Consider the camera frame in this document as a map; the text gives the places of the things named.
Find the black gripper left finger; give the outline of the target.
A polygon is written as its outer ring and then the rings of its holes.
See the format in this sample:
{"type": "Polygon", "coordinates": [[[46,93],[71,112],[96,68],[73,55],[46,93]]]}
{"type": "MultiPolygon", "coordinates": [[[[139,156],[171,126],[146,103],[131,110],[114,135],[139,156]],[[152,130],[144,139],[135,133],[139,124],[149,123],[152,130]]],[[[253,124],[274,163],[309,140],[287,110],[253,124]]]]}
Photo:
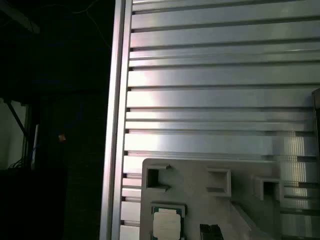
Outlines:
{"type": "Polygon", "coordinates": [[[210,240],[210,226],[208,224],[200,224],[200,239],[210,240]]]}

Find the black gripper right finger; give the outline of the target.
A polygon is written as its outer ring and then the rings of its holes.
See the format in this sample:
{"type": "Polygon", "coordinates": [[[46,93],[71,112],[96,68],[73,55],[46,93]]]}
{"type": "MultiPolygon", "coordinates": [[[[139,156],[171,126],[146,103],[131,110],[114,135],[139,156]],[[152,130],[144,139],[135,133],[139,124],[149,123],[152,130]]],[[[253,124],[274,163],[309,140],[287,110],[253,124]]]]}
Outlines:
{"type": "Polygon", "coordinates": [[[223,240],[223,234],[217,224],[210,225],[210,234],[212,240],[223,240]]]}

